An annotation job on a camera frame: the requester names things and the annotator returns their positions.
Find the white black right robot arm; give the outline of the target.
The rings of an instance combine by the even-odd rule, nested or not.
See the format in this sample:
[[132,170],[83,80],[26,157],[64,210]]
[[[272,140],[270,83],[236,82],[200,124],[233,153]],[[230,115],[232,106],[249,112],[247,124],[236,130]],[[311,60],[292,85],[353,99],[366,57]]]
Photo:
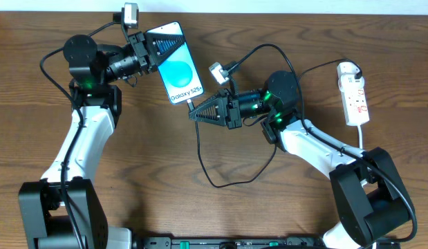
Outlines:
[[297,110],[299,87],[293,73],[276,71],[263,88],[236,93],[220,89],[198,106],[189,105],[195,123],[235,129],[259,117],[269,144],[298,156],[331,182],[339,223],[326,232],[327,248],[397,246],[416,235],[416,214],[389,153],[365,151],[320,131]]

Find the blue Galaxy smartphone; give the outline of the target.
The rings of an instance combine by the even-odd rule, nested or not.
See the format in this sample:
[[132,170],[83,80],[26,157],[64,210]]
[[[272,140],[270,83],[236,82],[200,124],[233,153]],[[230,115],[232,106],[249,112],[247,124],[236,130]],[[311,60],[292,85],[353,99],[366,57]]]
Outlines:
[[[146,33],[183,35],[185,37],[183,29],[177,21],[152,28]],[[158,71],[172,104],[190,100],[204,93],[187,40],[184,45],[158,66]]]

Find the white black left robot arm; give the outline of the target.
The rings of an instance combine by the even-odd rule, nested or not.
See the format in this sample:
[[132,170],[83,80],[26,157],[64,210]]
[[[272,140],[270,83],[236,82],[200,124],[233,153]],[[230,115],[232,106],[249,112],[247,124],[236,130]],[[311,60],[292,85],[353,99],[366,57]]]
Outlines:
[[93,181],[100,157],[122,112],[116,80],[152,73],[185,45],[182,32],[135,33],[125,46],[96,43],[75,35],[61,52],[71,82],[72,122],[64,143],[38,181],[25,182],[18,193],[29,248],[141,248],[128,228],[108,224]]

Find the white power strip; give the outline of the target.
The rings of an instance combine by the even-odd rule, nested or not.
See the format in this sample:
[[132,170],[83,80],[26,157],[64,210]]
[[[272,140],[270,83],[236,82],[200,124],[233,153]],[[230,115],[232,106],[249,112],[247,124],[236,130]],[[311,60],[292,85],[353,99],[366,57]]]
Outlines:
[[343,74],[339,77],[345,121],[348,126],[358,126],[370,120],[364,91],[364,78],[355,79],[355,75]]

